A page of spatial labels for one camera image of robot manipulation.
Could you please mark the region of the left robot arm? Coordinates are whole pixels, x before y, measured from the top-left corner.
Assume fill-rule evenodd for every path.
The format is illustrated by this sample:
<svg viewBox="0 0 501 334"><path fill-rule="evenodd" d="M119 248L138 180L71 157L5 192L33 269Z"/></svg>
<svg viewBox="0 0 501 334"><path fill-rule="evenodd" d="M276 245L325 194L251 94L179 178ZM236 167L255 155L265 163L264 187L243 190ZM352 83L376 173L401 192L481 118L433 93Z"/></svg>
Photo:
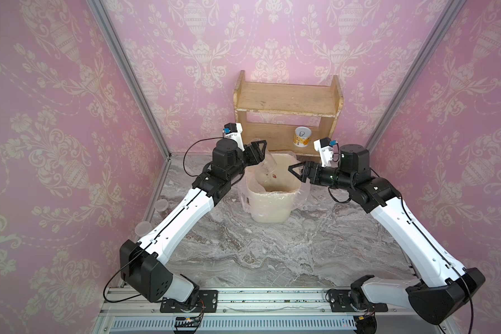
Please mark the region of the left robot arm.
<svg viewBox="0 0 501 334"><path fill-rule="evenodd" d="M234 139L219 139L211 161L179 205L139 241L122 244L116 275L151 303L172 300L185 311L200 306L199 286L173 274L166 264L196 223L242 180L246 168L264 161L266 151L265 140L240 146Z"/></svg>

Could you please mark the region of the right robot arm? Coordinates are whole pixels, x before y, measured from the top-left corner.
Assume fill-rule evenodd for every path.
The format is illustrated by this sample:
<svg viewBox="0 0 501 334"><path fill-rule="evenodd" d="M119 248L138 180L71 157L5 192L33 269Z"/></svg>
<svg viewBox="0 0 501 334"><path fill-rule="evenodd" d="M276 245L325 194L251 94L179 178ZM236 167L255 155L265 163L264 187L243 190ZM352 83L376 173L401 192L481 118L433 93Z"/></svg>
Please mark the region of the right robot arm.
<svg viewBox="0 0 501 334"><path fill-rule="evenodd" d="M340 147L336 167L305 161L289 166L301 182L342 189L349 199L380 223L406 254L416 277L390 280L364 276L351 285L352 305L366 311L374 304L391 304L415 311L424 321L439 325L473 296L486 278L467 268L437 242L409 210L402 194L385 178L374 177L370 152L363 146Z"/></svg>

